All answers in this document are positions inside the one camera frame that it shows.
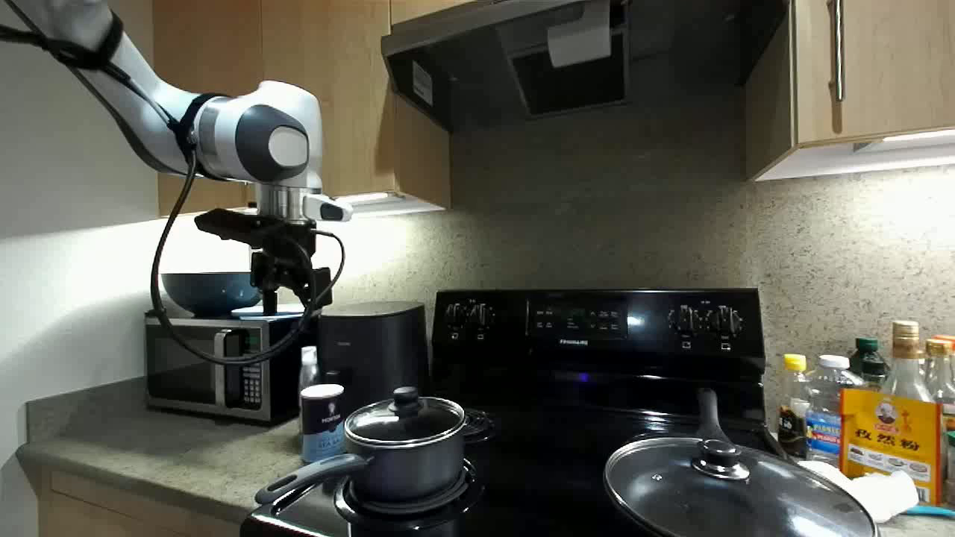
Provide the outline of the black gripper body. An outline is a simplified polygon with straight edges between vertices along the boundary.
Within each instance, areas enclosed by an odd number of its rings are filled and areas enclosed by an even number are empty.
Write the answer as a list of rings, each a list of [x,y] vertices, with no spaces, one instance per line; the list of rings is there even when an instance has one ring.
[[[279,290],[289,290],[305,311],[332,301],[332,271],[317,268],[317,225],[289,225],[265,216],[211,210],[195,217],[203,234],[250,247],[250,285],[264,293],[264,311],[279,311]]]

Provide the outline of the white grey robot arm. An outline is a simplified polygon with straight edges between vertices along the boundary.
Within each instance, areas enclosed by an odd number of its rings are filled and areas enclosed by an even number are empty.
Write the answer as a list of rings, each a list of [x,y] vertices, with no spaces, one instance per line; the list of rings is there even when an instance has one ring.
[[[179,176],[255,182],[258,213],[208,210],[203,234],[255,247],[250,276],[265,293],[288,286],[313,311],[332,286],[310,267],[319,222],[346,222],[319,179],[319,100],[295,85],[259,82],[250,94],[195,94],[168,85],[106,0],[6,0],[25,20],[6,43],[35,46],[67,65],[119,126],[134,155]]]

